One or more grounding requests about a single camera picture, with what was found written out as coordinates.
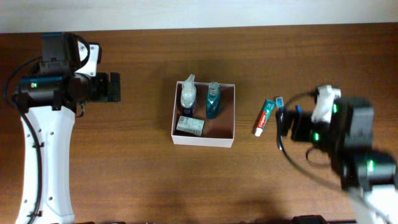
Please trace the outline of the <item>blue mouthwash bottle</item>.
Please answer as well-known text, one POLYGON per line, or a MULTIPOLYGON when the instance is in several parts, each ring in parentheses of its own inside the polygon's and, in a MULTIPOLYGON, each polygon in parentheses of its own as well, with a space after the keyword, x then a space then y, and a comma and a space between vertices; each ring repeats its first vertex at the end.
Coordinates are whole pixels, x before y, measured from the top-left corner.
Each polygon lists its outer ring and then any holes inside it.
POLYGON ((218 82, 211 82, 208 86, 206 99, 206 117, 215 119, 220 110, 221 87, 218 82))

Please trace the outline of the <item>green white soap box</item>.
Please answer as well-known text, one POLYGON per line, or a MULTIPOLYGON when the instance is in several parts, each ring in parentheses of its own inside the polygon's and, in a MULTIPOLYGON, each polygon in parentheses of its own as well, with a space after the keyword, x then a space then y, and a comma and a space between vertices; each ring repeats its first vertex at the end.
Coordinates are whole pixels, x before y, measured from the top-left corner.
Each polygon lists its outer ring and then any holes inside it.
POLYGON ((205 121, 202 119, 180 116, 177 122, 176 130, 190 133, 195 136, 201 136, 203 133, 204 125, 205 121))

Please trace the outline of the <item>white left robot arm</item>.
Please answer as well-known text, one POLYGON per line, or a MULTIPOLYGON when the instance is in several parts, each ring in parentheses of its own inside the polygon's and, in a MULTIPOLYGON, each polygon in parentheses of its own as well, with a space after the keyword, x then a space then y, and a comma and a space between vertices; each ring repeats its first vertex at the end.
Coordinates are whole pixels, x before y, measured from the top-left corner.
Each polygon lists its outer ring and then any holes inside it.
POLYGON ((33 58, 10 104, 24 130, 24 181, 17 223, 74 223, 70 196, 70 142, 85 104, 121 101, 118 73, 97 71, 102 49, 69 32, 41 37, 42 54, 33 58))

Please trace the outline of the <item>blue white toothbrush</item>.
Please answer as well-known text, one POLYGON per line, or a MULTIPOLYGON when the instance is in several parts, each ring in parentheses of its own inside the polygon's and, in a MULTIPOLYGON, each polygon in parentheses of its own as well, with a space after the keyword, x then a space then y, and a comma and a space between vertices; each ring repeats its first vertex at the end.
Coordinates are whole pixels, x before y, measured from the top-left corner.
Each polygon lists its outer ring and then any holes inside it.
POLYGON ((280 122, 282 121, 282 118, 283 118, 283 109, 284 109, 283 97, 282 96, 278 96, 275 99, 275 103, 276 103, 276 107, 277 107, 277 111, 276 111, 276 114, 275 114, 276 124, 277 124, 277 145, 278 145, 278 148, 281 151, 284 151, 283 143, 280 140, 281 135, 280 135, 280 132, 279 132, 280 131, 280 129, 279 129, 280 128, 280 122))

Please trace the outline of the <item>Colgate toothpaste tube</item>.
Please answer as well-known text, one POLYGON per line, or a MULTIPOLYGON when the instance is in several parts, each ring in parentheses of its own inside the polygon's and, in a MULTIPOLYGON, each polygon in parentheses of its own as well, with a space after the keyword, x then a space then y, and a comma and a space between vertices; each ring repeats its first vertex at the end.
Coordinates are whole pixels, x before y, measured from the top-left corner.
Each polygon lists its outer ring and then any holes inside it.
POLYGON ((265 105, 263 107, 263 111, 261 113, 261 117, 259 119, 259 122, 258 122, 255 132, 254 132, 255 136, 259 137, 262 134, 264 127, 265 127, 275 105, 276 105, 275 101, 266 100, 265 105))

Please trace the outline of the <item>foam soap pump bottle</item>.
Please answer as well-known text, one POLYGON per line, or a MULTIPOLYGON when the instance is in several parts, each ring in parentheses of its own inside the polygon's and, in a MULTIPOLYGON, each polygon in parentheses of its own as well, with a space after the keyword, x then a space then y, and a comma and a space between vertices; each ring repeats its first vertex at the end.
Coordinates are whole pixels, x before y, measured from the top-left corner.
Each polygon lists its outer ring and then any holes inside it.
POLYGON ((195 75, 191 74, 183 83, 182 83, 182 92, 180 97, 180 103, 182 106, 182 113, 185 116, 192 117, 197 101, 197 89, 195 87, 195 75))

